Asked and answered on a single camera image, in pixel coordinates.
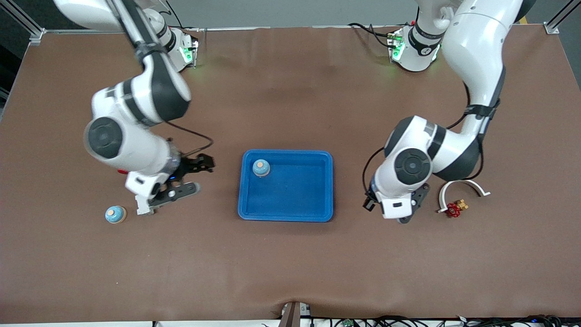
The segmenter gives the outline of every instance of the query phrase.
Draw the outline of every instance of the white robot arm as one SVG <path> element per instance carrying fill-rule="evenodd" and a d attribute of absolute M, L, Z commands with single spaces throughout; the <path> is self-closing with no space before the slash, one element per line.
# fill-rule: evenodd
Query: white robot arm
<path fill-rule="evenodd" d="M 150 208 L 197 193 L 197 186 L 180 185 L 182 189 L 177 190 L 173 182 L 181 182 L 186 173 L 211 172 L 214 163 L 203 154 L 195 159 L 183 157 L 172 143 L 149 131 L 186 113 L 191 100 L 188 85 L 153 30 L 151 15 L 133 0 L 106 4 L 131 41 L 143 73 L 95 93 L 85 145 L 97 160 L 128 172 L 125 186 L 136 194 L 138 213 L 151 214 Z"/>
<path fill-rule="evenodd" d="M 432 173 L 451 181 L 465 179 L 474 169 L 504 83 L 503 42 L 522 0 L 465 0 L 448 23 L 442 22 L 446 19 L 442 13 L 447 9 L 440 7 L 444 8 L 440 10 L 436 6 L 445 3 L 450 1 L 418 0 L 420 16 L 415 29 L 408 35 L 419 39 L 414 32 L 419 26 L 429 31 L 424 34 L 444 33 L 445 30 L 443 54 L 464 81 L 468 106 L 459 133 L 418 116 L 403 119 L 391 133 L 383 149 L 385 160 L 372 178 L 364 207 L 371 210 L 374 202 L 378 202 L 384 218 L 398 219 L 401 223 L 407 223 L 421 204 L 429 190 L 425 182 Z M 432 16 L 423 16 L 423 12 L 432 13 Z M 419 58 L 417 51 L 411 53 Z M 413 56 L 410 58 L 406 62 L 419 67 L 420 61 L 414 62 Z M 425 67 L 431 60 L 423 62 Z"/>
<path fill-rule="evenodd" d="M 123 31 L 123 27 L 110 9 L 107 0 L 54 0 L 59 10 L 73 22 L 97 31 Z M 156 37 L 165 47 L 170 62 L 177 72 L 195 66 L 198 40 L 180 29 L 168 27 L 163 16 L 151 9 L 159 0 L 136 0 L 149 20 Z"/>

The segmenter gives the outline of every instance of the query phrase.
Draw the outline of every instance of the blue plastic tray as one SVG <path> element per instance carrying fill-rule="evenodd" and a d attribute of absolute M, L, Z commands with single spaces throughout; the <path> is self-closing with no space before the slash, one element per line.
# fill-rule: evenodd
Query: blue plastic tray
<path fill-rule="evenodd" d="M 265 177 L 252 172 L 258 159 L 270 164 Z M 333 158 L 326 151 L 248 150 L 242 158 L 238 214 L 257 221 L 329 221 Z"/>

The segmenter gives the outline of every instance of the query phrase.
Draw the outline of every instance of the brown table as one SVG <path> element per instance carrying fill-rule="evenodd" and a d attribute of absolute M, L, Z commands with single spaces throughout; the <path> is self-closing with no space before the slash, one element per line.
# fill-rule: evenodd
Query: brown table
<path fill-rule="evenodd" d="M 405 72 L 351 29 L 198 36 L 199 67 L 182 74 L 193 101 L 176 123 L 216 140 L 216 171 L 150 217 L 83 146 L 93 93 L 140 72 L 125 37 L 47 34 L 28 49 L 0 124 L 0 322 L 273 318 L 288 301 L 338 317 L 581 315 L 581 93 L 557 36 L 530 25 L 507 38 L 478 178 L 491 196 L 451 189 L 470 209 L 448 219 L 433 177 L 408 225 L 361 207 L 361 170 L 400 119 L 461 115 L 462 81 L 443 58 Z M 153 130 L 182 150 L 203 142 Z M 251 148 L 329 151 L 333 219 L 243 221 Z M 126 222 L 105 221 L 111 205 Z"/>

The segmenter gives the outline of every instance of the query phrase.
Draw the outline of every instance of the blue and white knob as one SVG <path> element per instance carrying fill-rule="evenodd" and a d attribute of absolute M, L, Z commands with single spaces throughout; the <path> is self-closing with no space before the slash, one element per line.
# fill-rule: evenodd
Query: blue and white knob
<path fill-rule="evenodd" d="M 114 205 L 105 211 L 105 219 L 110 223 L 120 223 L 127 216 L 127 211 L 120 205 Z"/>
<path fill-rule="evenodd" d="M 256 176 L 264 177 L 270 173 L 270 164 L 266 160 L 258 159 L 252 165 L 252 171 Z"/>

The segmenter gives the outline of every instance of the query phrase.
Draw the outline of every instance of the red object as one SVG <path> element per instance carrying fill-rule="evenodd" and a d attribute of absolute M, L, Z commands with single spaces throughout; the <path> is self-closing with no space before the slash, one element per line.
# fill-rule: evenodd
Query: red object
<path fill-rule="evenodd" d="M 448 210 L 446 210 L 446 215 L 451 218 L 458 218 L 460 216 L 460 208 L 456 203 L 448 203 Z"/>

